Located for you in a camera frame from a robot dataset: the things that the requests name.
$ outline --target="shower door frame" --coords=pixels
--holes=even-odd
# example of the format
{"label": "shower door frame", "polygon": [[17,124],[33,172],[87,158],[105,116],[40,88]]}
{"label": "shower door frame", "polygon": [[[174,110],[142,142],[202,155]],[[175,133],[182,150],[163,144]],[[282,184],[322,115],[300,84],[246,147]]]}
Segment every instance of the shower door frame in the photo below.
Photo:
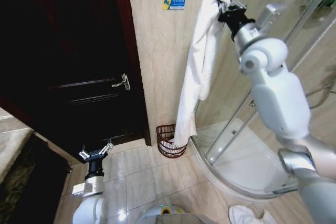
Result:
{"label": "shower door frame", "polygon": [[[311,2],[309,3],[308,7],[306,8],[306,10],[301,14],[300,18],[298,19],[298,22],[294,25],[293,29],[290,31],[290,33],[286,37],[285,43],[287,45],[290,45],[290,44],[293,43],[293,41],[295,40],[295,38],[297,37],[297,35],[300,33],[302,27],[309,20],[309,18],[311,17],[311,15],[313,14],[313,12],[318,7],[318,5],[320,4],[321,1],[322,0],[311,0]],[[303,47],[303,49],[298,53],[298,55],[297,55],[297,57],[296,57],[296,59],[294,61],[294,64],[292,66],[292,68],[290,68],[290,71],[294,71],[300,65],[300,63],[304,60],[304,58],[309,53],[309,51],[317,44],[317,42],[319,41],[319,39],[323,36],[323,34],[328,29],[328,27],[330,27],[332,25],[332,23],[333,23],[333,21],[335,19],[336,19],[336,8],[334,8],[332,10],[332,12],[328,15],[327,19],[321,25],[321,27],[319,28],[319,30],[316,33],[316,35],[313,36],[310,39],[310,41],[306,43],[306,45]],[[262,194],[262,195],[261,194],[254,194],[254,193],[251,193],[249,191],[243,190],[243,189],[235,186],[234,184],[232,184],[230,181],[226,180],[224,177],[222,177],[218,172],[216,172],[213,169],[213,165],[216,163],[218,157],[220,157],[230,147],[230,145],[234,142],[234,140],[237,138],[237,136],[242,132],[242,130],[245,128],[245,126],[248,125],[249,122],[258,114],[258,111],[255,111],[255,112],[253,112],[250,115],[250,117],[243,123],[243,125],[239,128],[239,130],[236,132],[236,134],[223,147],[223,149],[221,150],[221,152],[219,153],[219,155],[217,155],[217,157],[214,160],[212,160],[212,161],[209,162],[209,160],[210,160],[209,154],[213,150],[213,148],[216,145],[216,143],[220,140],[220,138],[223,135],[223,133],[225,132],[225,130],[231,124],[232,120],[236,117],[236,115],[238,114],[240,108],[249,99],[250,93],[251,93],[251,91],[249,91],[245,95],[245,97],[243,98],[242,102],[238,106],[237,110],[233,113],[233,115],[231,116],[231,118],[228,120],[228,122],[223,127],[223,129],[221,130],[221,132],[218,134],[218,137],[216,138],[216,140],[211,145],[210,149],[207,151],[207,153],[205,155],[203,154],[202,150],[199,148],[199,146],[197,144],[197,136],[192,136],[191,137],[191,142],[192,142],[192,145],[193,145],[196,153],[198,154],[197,158],[198,158],[199,163],[201,164],[201,167],[203,168],[203,171],[205,171],[206,173],[208,173],[207,175],[211,177],[212,181],[214,181],[219,186],[220,186],[220,183],[222,183],[222,184],[226,185],[228,188],[232,189],[233,191],[235,191],[235,192],[237,192],[239,194],[242,194],[242,195],[244,195],[246,197],[249,197],[251,199],[271,199],[271,198],[276,198],[276,197],[279,197],[282,194],[288,193],[290,191],[297,190],[297,184],[291,184],[291,185],[289,185],[287,187],[279,188],[278,190],[274,190],[273,192],[268,193],[268,194]],[[198,101],[198,104],[197,104],[197,107],[196,107],[196,110],[195,110],[195,114],[197,113],[199,103],[200,103],[200,101]]]}

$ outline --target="marble countertop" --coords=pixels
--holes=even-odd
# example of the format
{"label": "marble countertop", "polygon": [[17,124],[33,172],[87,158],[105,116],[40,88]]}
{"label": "marble countertop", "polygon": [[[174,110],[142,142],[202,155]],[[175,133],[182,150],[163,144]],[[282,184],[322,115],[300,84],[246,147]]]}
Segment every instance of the marble countertop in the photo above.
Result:
{"label": "marble countertop", "polygon": [[4,180],[32,132],[31,128],[13,116],[0,116],[0,183]]}

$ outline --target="blue sign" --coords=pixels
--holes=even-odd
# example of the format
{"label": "blue sign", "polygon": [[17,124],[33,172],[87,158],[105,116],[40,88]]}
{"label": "blue sign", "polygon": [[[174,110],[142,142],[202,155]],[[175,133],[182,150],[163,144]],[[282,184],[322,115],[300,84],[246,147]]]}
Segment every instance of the blue sign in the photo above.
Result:
{"label": "blue sign", "polygon": [[185,0],[163,0],[162,9],[184,9]]}

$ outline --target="dark wooden door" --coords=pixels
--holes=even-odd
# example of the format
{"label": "dark wooden door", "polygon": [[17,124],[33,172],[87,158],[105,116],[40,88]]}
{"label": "dark wooden door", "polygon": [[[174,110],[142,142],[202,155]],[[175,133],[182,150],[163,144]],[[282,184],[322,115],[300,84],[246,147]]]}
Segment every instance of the dark wooden door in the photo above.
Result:
{"label": "dark wooden door", "polygon": [[130,0],[0,2],[0,106],[77,158],[150,143]]}

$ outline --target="tiled floor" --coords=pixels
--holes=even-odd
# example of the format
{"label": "tiled floor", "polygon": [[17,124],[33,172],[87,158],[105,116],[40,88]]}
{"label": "tiled floor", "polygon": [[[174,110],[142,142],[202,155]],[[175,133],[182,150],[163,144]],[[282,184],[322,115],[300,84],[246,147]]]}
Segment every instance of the tiled floor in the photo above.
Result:
{"label": "tiled floor", "polygon": [[[241,204],[256,216],[264,209],[278,223],[312,223],[296,194],[282,196],[267,203],[252,203],[224,194],[200,171],[190,147],[178,159],[162,156],[157,146],[142,146],[113,154],[104,159],[105,197],[108,224],[134,224],[149,208],[158,204],[181,206],[186,212],[204,214],[218,223],[229,223],[228,207]],[[54,223],[71,223],[80,198],[73,197],[74,184],[82,183],[86,165],[75,166],[69,174]]]}

